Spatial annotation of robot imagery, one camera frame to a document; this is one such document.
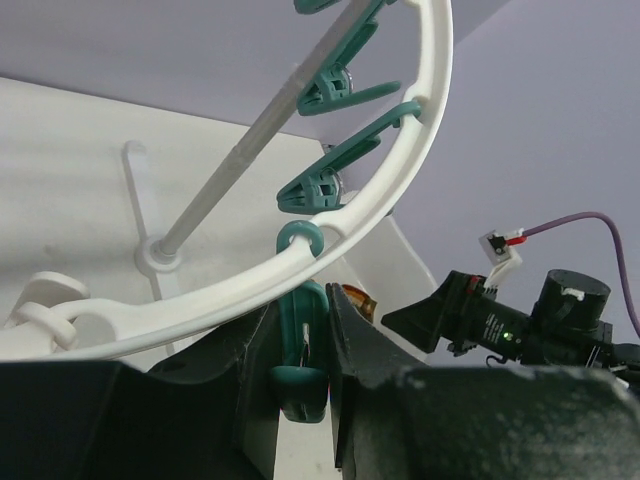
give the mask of green clothespin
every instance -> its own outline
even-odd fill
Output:
[[[360,92],[353,92],[353,82],[347,65],[378,29],[375,15],[385,4],[396,0],[373,0],[363,16],[354,24],[340,45],[329,56],[311,84],[298,98],[298,113],[302,116],[318,115],[341,108],[352,107],[384,97],[400,90],[400,82],[388,82]]]
[[[320,229],[310,222],[291,222],[280,231],[278,253],[295,235],[311,240],[311,252],[324,248]],[[318,423],[325,415],[329,376],[327,341],[329,299],[321,285],[307,281],[278,299],[283,364],[269,372],[271,387],[285,417],[293,422]]]
[[[301,15],[313,15],[320,10],[338,3],[340,0],[293,0],[296,12]]]
[[[379,134],[389,127],[398,128],[404,115],[419,117],[420,113],[420,104],[415,100],[401,103],[353,137],[331,149],[278,192],[280,211],[315,215],[342,208],[342,192],[336,173],[380,145]]]

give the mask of clothespin ring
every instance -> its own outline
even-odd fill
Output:
[[[280,211],[315,215],[342,208],[344,189],[341,188],[337,173],[380,145],[380,133],[389,127],[398,128],[403,116],[419,117],[420,113],[420,104],[415,100],[396,105],[354,136],[329,150],[278,192]]]
[[[288,223],[280,231],[277,252],[287,248],[296,235],[310,240],[314,256],[322,253],[322,232],[311,222],[301,220]],[[271,387],[288,420],[320,422],[325,415],[329,389],[326,371],[329,299],[324,288],[310,280],[279,298],[278,307],[283,365],[270,370]]]
[[[340,0],[293,0],[296,12],[301,15],[313,15],[331,5],[335,5]]]
[[[396,0],[374,0],[364,12],[352,30],[347,34],[340,45],[329,56],[323,67],[313,81],[298,98],[298,113],[302,116],[319,115],[333,112],[342,108],[352,107],[361,103],[390,95],[400,90],[400,82],[387,82],[376,85],[359,92],[353,91],[353,78],[347,70],[347,66],[362,50],[365,44],[378,30],[378,22],[375,15],[386,4],[392,4]],[[303,2],[309,7],[311,4],[323,6],[323,2]]]

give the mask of gray rod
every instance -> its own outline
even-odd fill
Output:
[[[267,108],[231,149],[176,223],[159,241],[156,253],[173,257],[189,235],[225,196],[296,110],[296,101],[331,52],[340,44],[371,0],[351,0],[311,54],[273,97]]]

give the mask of purple cable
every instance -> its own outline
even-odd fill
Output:
[[[622,295],[624,297],[624,303],[627,306],[627,312],[629,312],[631,324],[633,325],[633,328],[635,329],[638,337],[640,337],[640,322],[638,321],[636,310],[633,307],[633,301],[631,300],[631,289],[629,288],[629,279],[627,278],[627,265],[624,262],[624,252],[622,251],[622,239],[620,238],[618,227],[616,227],[616,224],[613,223],[613,220],[611,220],[611,218],[600,212],[574,213],[573,215],[568,215],[551,222],[543,223],[538,227],[533,227],[525,230],[524,232],[522,232],[522,236],[530,237],[537,233],[545,232],[547,230],[551,230],[552,228],[559,227],[560,225],[565,225],[567,223],[575,222],[576,220],[582,220],[584,218],[597,218],[599,220],[602,220],[607,224],[607,227],[609,227],[609,230],[611,231],[611,235],[613,236],[613,245],[616,249],[616,258],[618,260],[618,271],[620,272],[620,283],[622,284]]]

